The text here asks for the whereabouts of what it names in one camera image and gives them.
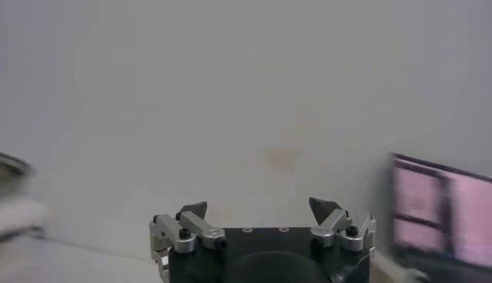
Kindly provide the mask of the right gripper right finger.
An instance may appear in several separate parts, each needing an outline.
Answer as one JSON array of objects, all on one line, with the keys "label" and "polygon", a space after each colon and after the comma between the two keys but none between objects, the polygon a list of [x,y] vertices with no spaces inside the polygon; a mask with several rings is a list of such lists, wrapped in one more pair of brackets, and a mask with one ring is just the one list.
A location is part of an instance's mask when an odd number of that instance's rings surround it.
[{"label": "right gripper right finger", "polygon": [[335,244],[349,252],[373,251],[376,242],[376,219],[372,214],[353,219],[349,211],[335,201],[309,198],[317,222],[310,232],[322,248]]}]

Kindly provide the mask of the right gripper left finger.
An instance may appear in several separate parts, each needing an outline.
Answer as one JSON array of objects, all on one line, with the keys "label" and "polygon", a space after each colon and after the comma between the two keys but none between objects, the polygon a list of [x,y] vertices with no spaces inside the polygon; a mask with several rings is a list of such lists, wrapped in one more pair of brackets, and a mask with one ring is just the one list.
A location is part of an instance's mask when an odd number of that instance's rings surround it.
[{"label": "right gripper left finger", "polygon": [[226,232],[204,219],[208,203],[185,205],[175,216],[155,215],[149,223],[151,251],[161,253],[173,249],[178,254],[195,251],[198,242],[206,249],[226,248]]}]

